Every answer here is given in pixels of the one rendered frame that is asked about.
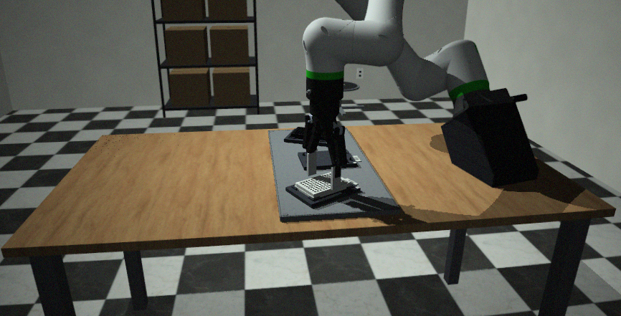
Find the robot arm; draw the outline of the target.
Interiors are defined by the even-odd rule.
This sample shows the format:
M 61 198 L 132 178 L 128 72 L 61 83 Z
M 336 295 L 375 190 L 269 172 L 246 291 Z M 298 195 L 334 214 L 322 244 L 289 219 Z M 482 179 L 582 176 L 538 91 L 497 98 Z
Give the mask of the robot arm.
M 404 0 L 335 0 L 353 19 L 323 17 L 311 22 L 303 35 L 306 97 L 319 103 L 343 98 L 344 66 L 387 66 L 400 93 L 421 101 L 447 90 L 453 117 L 470 106 L 527 100 L 506 88 L 491 90 L 474 42 L 451 42 L 421 58 L 403 36 Z M 369 5 L 367 8 L 367 4 Z

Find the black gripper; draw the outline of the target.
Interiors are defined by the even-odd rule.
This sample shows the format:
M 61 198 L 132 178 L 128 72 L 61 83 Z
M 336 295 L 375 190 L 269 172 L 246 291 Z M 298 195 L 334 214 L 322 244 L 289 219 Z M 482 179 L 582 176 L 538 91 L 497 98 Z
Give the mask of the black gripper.
M 319 103 L 310 100 L 310 115 L 305 116 L 303 149 L 307 152 L 307 176 L 316 174 L 316 151 L 321 135 L 331 157 L 331 190 L 341 187 L 341 166 L 347 164 L 345 127 L 337 125 L 340 101 Z M 328 136 L 331 135 L 332 136 Z

